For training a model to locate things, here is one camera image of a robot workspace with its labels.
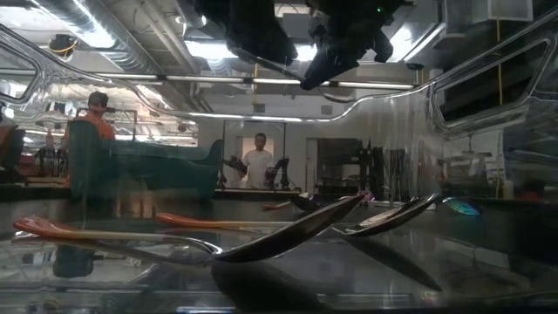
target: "white shirt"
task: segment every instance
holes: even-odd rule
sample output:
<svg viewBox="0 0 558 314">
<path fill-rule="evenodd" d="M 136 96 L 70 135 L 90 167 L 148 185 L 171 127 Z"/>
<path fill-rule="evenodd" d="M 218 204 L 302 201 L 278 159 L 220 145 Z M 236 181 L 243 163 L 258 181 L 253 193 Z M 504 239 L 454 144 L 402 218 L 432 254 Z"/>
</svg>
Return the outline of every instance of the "white shirt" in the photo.
<svg viewBox="0 0 558 314">
<path fill-rule="evenodd" d="M 248 166 L 247 188 L 268 188 L 265 186 L 265 171 L 268 167 L 273 167 L 273 155 L 262 150 L 251 150 L 244 155 L 242 163 Z"/>
</svg>

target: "green chair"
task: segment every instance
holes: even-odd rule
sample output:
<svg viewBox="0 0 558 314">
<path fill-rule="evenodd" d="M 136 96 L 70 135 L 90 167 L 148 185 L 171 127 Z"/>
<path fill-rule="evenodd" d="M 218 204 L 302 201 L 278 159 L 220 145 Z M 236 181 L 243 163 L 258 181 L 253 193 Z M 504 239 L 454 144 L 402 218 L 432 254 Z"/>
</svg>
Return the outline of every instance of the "green chair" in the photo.
<svg viewBox="0 0 558 314">
<path fill-rule="evenodd" d="M 140 142 L 100 139 L 86 121 L 70 124 L 70 176 L 72 197 L 115 196 L 120 178 L 146 188 L 185 188 L 207 199 L 214 195 L 222 163 L 222 140 L 205 147 L 168 147 Z"/>
</svg>

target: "fluorescent light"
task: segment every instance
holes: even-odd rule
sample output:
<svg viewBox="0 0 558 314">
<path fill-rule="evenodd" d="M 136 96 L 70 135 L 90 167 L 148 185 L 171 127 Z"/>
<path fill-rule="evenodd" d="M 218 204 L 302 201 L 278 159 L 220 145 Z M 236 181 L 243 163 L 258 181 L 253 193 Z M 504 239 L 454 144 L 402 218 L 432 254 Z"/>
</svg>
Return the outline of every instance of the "fluorescent light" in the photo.
<svg viewBox="0 0 558 314">
<path fill-rule="evenodd" d="M 398 32 L 390 39 L 393 46 L 393 55 L 388 62 L 398 62 L 406 56 L 412 49 L 412 33 L 405 25 L 401 26 Z"/>
<path fill-rule="evenodd" d="M 190 53 L 195 57 L 205 59 L 221 59 L 221 58 L 237 58 L 235 54 L 227 49 L 225 44 L 221 43 L 198 43 L 194 41 L 186 41 L 186 46 Z M 310 61 L 316 56 L 317 48 L 310 45 L 296 45 L 299 61 Z"/>
<path fill-rule="evenodd" d="M 252 119 L 266 120 L 266 121 L 284 121 L 284 122 L 302 122 L 300 118 L 286 118 L 286 117 L 268 117 L 268 116 L 252 116 Z"/>
<path fill-rule="evenodd" d="M 121 135 L 117 134 L 114 136 L 116 140 L 132 140 L 132 135 Z M 193 140 L 191 136 L 174 136 L 174 135 L 154 135 L 152 138 L 149 135 L 136 135 L 137 141 L 146 140 Z"/>
<path fill-rule="evenodd" d="M 35 131 L 35 130 L 25 130 L 25 132 L 26 133 L 31 133 L 31 134 L 39 134 L 39 135 L 46 135 L 47 134 L 47 132 L 45 132 L 45 131 Z M 59 136 L 59 137 L 64 136 L 63 133 L 52 133 L 51 135 L 52 136 Z"/>
<path fill-rule="evenodd" d="M 14 110 L 8 107 L 2 107 L 2 114 L 8 119 L 14 119 Z"/>
<path fill-rule="evenodd" d="M 416 46 L 411 52 L 409 52 L 403 58 L 403 61 L 405 62 L 409 61 L 412 57 L 416 56 L 417 53 L 425 49 L 426 45 L 429 44 L 434 38 L 436 38 L 436 36 L 438 36 L 438 34 L 440 34 L 440 32 L 442 32 L 445 28 L 446 28 L 445 23 L 438 25 L 438 27 L 434 31 L 432 31 L 432 33 L 428 35 L 428 37 L 425 38 L 425 40 L 423 40 L 418 46 Z"/>
<path fill-rule="evenodd" d="M 238 114 L 222 114 L 222 113 L 188 113 L 194 117 L 207 117 L 207 118 L 224 118 L 224 119 L 242 119 L 244 118 Z"/>
</svg>

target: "person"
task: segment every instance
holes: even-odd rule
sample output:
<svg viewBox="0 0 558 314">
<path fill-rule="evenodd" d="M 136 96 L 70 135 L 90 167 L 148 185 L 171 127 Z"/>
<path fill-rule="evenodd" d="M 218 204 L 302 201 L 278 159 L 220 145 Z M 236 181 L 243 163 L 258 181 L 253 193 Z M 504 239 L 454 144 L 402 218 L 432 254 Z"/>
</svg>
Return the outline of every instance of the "person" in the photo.
<svg viewBox="0 0 558 314">
<path fill-rule="evenodd" d="M 87 107 L 89 111 L 83 117 L 76 117 L 73 121 L 87 121 L 92 123 L 95 127 L 97 127 L 97 132 L 99 133 L 99 137 L 105 140 L 114 140 L 114 131 L 112 127 L 109 126 L 103 120 L 103 114 L 106 112 L 106 106 L 108 105 L 108 96 L 103 92 L 92 92 L 89 95 L 89 99 L 87 101 Z M 69 149 L 69 142 L 70 142 L 70 128 L 67 127 L 64 137 L 62 138 L 62 146 L 60 150 L 63 152 Z M 66 176 L 65 185 L 67 187 L 70 186 L 70 174 Z"/>
<path fill-rule="evenodd" d="M 273 168 L 273 155 L 264 150 L 267 137 L 264 133 L 258 133 L 254 137 L 255 149 L 244 154 L 242 163 L 248 166 L 247 188 L 268 188 L 265 185 L 265 173 Z"/>
</svg>

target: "yellow cable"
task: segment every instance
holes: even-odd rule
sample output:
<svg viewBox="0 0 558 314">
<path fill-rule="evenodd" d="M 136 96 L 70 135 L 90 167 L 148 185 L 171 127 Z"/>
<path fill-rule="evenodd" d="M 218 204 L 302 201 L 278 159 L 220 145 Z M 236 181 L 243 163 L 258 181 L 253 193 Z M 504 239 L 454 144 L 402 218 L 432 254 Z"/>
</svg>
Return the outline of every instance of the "yellow cable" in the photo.
<svg viewBox="0 0 558 314">
<path fill-rule="evenodd" d="M 69 50 L 73 49 L 73 48 L 76 46 L 76 44 L 78 44 L 78 40 L 76 40 L 76 41 L 75 41 L 70 47 L 68 47 L 68 48 L 64 48 L 64 49 L 59 50 L 59 51 L 56 51 L 56 50 L 54 50 L 54 49 L 51 49 L 51 51 L 52 51 L 52 52 L 55 52 L 55 53 L 68 52 Z"/>
</svg>

